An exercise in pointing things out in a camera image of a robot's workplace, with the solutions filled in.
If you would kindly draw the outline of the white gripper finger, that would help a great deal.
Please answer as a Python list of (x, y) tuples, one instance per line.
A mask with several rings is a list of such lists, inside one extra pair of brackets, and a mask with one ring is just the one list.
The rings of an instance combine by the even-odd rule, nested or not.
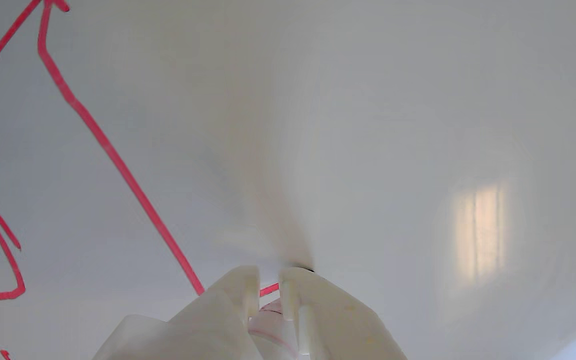
[(259, 269), (231, 269), (167, 321), (129, 315), (94, 355), (96, 360), (260, 360), (249, 335), (259, 310)]
[(316, 272), (282, 269), (279, 297), (298, 351), (311, 360), (407, 358), (374, 310)]

